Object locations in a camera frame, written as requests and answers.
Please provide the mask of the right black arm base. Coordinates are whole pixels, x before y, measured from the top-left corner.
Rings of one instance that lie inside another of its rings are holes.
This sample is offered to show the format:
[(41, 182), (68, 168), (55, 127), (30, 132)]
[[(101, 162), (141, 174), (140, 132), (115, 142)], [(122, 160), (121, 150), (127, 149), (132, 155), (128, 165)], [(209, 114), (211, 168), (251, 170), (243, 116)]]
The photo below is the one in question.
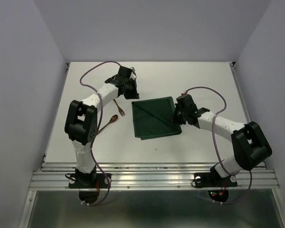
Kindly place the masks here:
[(237, 179), (231, 176), (222, 178), (214, 167), (208, 172), (196, 172), (193, 174), (191, 185), (195, 188), (218, 188), (218, 187), (237, 187)]

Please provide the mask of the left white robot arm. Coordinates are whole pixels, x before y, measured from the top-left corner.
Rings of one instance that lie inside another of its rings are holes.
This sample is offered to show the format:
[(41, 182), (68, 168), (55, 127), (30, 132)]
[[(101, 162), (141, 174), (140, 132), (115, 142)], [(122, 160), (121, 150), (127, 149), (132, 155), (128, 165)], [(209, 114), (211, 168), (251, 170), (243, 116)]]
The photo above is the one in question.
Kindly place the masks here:
[(105, 80), (104, 84), (95, 89), (95, 93), (81, 100), (73, 100), (68, 109), (65, 133), (72, 141), (76, 153), (76, 171), (81, 173), (80, 182), (85, 187), (96, 183), (96, 164), (91, 155), (91, 147), (98, 133), (103, 108), (112, 100), (123, 95), (125, 99), (139, 99), (136, 83), (136, 72), (133, 67), (120, 66), (116, 75)]

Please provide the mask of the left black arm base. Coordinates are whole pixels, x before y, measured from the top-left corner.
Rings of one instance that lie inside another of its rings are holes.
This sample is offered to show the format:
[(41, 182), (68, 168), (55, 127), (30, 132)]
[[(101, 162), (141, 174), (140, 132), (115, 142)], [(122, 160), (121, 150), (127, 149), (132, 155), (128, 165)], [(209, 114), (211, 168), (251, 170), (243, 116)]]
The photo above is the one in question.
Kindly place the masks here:
[(70, 189), (108, 189), (110, 184), (102, 173), (91, 175), (81, 175), (76, 173), (67, 173), (68, 187)]

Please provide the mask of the dark green cloth napkin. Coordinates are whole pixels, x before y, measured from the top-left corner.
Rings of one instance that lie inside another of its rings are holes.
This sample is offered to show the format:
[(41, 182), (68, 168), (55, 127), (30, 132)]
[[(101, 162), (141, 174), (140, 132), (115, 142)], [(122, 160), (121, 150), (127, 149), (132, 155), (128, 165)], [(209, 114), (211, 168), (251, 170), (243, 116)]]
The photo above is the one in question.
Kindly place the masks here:
[(181, 126), (171, 121), (174, 110), (171, 96), (132, 102), (135, 137), (148, 140), (181, 134)]

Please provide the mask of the brown wooden spoon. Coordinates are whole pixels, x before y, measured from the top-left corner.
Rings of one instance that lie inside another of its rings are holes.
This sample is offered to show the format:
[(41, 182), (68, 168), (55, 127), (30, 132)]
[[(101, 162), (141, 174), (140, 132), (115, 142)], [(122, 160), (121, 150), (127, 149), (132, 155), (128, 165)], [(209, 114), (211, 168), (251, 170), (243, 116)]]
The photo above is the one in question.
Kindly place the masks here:
[(110, 124), (116, 122), (117, 120), (118, 120), (118, 115), (117, 115), (117, 114), (113, 115), (113, 116), (110, 118), (109, 122), (108, 122), (106, 125), (104, 125), (104, 126), (98, 131), (97, 134), (100, 134), (108, 125), (110, 125)]

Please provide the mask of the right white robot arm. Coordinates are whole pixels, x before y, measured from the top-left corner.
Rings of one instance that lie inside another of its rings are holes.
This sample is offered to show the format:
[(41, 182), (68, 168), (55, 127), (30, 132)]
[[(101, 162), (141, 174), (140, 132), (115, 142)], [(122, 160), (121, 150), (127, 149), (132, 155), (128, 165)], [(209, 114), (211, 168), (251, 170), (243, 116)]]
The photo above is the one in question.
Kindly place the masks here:
[(212, 167), (209, 180), (220, 185), (227, 176), (241, 170), (250, 171), (272, 155), (272, 149), (261, 127), (255, 122), (239, 123), (218, 117), (207, 108), (198, 108), (191, 95), (183, 94), (176, 98), (172, 121), (190, 124), (212, 133), (212, 139), (219, 135), (232, 144), (233, 155)]

